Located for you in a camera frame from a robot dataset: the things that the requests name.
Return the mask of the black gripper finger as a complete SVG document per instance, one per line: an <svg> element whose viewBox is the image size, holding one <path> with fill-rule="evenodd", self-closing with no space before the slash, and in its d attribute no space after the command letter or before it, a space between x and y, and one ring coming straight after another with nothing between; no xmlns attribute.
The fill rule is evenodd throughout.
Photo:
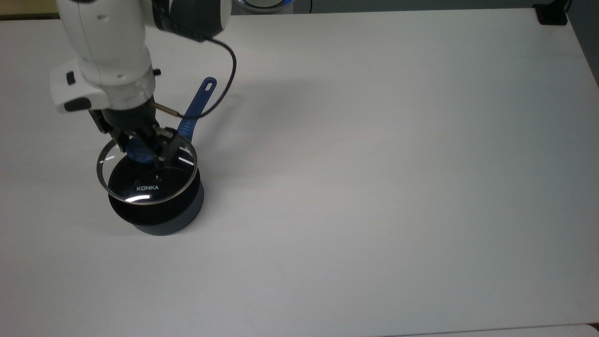
<svg viewBox="0 0 599 337"><path fill-rule="evenodd" d="M117 143L118 149L121 152L126 153L129 141L131 140L131 136L129 136L129 134L126 134L126 132L123 132L122 130L112 130L110 132L110 136L112 140Z"/></svg>
<svg viewBox="0 0 599 337"><path fill-rule="evenodd" d="M171 163L178 150L178 132L158 125L154 125L152 129L152 134L146 140L146 147L152 153L154 163Z"/></svg>

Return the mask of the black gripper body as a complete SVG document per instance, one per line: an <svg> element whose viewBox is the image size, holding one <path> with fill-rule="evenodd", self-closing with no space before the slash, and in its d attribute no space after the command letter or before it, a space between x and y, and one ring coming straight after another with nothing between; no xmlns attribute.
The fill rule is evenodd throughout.
<svg viewBox="0 0 599 337"><path fill-rule="evenodd" d="M123 132L128 136L141 133L142 136L154 134L154 128L159 126L156 121L156 108L154 100L150 99L138 107L128 110L90 110L88 113L103 134L115 131Z"/></svg>

